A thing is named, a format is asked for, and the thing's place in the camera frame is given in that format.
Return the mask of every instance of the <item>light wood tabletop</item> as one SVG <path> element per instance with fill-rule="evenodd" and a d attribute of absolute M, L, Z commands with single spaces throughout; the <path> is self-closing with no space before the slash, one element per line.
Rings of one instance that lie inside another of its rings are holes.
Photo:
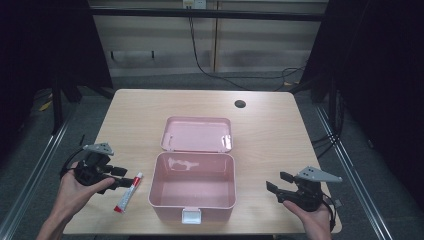
<path fill-rule="evenodd" d="M 246 103 L 235 106 L 237 100 Z M 231 121 L 237 202 L 228 222 L 184 225 L 163 222 L 149 204 L 154 166 L 171 116 L 222 117 Z M 118 90 L 96 143 L 108 142 L 115 155 L 109 164 L 139 171 L 144 177 L 126 212 L 113 209 L 126 191 L 95 194 L 67 225 L 65 234 L 283 234 L 304 232 L 300 220 L 266 189 L 270 181 L 296 191 L 279 178 L 280 171 L 297 174 L 306 166 L 319 168 L 293 95 L 278 92 L 205 90 Z M 327 185 L 322 189 L 329 194 Z M 337 218 L 333 232 L 341 230 Z"/>

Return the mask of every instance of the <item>pink lid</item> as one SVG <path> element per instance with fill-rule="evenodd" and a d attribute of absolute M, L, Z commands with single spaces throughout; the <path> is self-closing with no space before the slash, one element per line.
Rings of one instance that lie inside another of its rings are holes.
<path fill-rule="evenodd" d="M 232 145 L 230 120 L 211 117 L 170 117 L 161 141 L 176 152 L 229 152 Z"/>

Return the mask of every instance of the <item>pink box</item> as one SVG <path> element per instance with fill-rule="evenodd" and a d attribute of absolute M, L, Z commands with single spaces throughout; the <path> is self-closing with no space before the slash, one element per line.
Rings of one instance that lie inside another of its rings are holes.
<path fill-rule="evenodd" d="M 227 221 L 236 203 L 231 123 L 225 118 L 170 117 L 149 202 L 162 221 Z"/>

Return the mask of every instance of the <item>hand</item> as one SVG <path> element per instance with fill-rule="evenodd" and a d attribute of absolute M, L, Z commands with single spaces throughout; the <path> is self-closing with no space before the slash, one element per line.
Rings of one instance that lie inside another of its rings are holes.
<path fill-rule="evenodd" d="M 299 217 L 305 229 L 306 236 L 311 240 L 331 240 L 330 213 L 324 204 L 315 212 L 306 212 L 295 203 L 288 200 L 283 205 L 293 214 Z"/>
<path fill-rule="evenodd" d="M 66 224 L 78 213 L 98 191 L 115 182 L 106 178 L 91 186 L 81 185 L 74 176 L 74 170 L 69 170 L 60 181 L 59 192 L 48 219 L 44 222 L 37 239 L 59 239 Z"/>

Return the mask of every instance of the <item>red and white tube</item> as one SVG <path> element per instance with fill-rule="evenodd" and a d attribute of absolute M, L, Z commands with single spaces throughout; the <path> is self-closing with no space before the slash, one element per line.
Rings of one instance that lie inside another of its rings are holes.
<path fill-rule="evenodd" d="M 131 184 L 131 187 L 127 189 L 127 191 L 124 193 L 124 196 L 122 196 L 119 203 L 116 205 L 116 207 L 113 209 L 115 212 L 124 213 L 125 208 L 128 205 L 128 202 L 130 201 L 130 198 L 132 197 L 133 193 L 137 189 L 138 185 L 140 184 L 140 180 L 143 177 L 143 173 L 139 172 L 137 176 L 134 178 L 133 183 Z"/>

